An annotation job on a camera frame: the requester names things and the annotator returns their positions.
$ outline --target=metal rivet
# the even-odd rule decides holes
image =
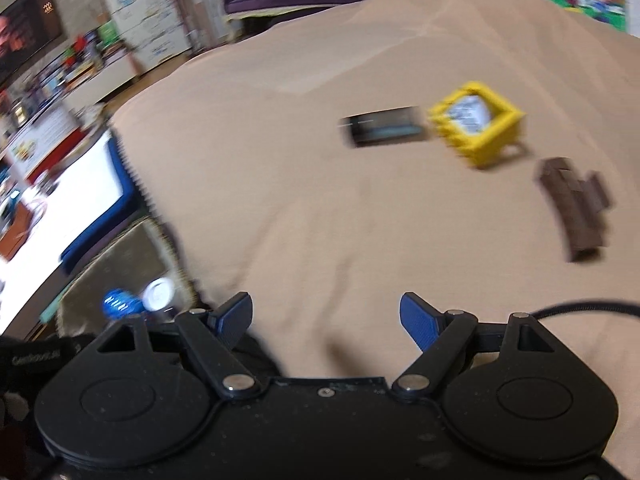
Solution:
[[[245,374],[234,374],[225,377],[222,385],[230,392],[242,392],[255,386],[255,380]]]
[[[407,374],[398,379],[398,386],[406,392],[417,392],[428,388],[430,381],[424,375]]]
[[[335,395],[335,390],[331,388],[320,388],[318,390],[318,395],[320,397],[333,397]]]

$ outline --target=beige blanket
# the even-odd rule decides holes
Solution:
[[[479,80],[527,113],[529,155],[472,170],[439,137],[354,149],[345,116],[430,107]],[[254,298],[299,376],[395,378],[415,291],[484,321],[580,298],[640,300],[640,41],[547,0],[366,0],[199,56],[114,118],[209,297]],[[537,161],[599,170],[602,258],[565,261]],[[607,457],[640,478],[640,322],[545,322],[615,392]]]

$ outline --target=yellow box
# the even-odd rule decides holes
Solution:
[[[477,95],[489,108],[492,120],[479,134],[467,134],[451,120],[447,111],[459,99]],[[429,110],[431,122],[449,145],[466,157],[469,164],[484,168],[493,164],[507,144],[515,144],[520,137],[524,113],[504,97],[478,81],[470,81],[444,98]]]

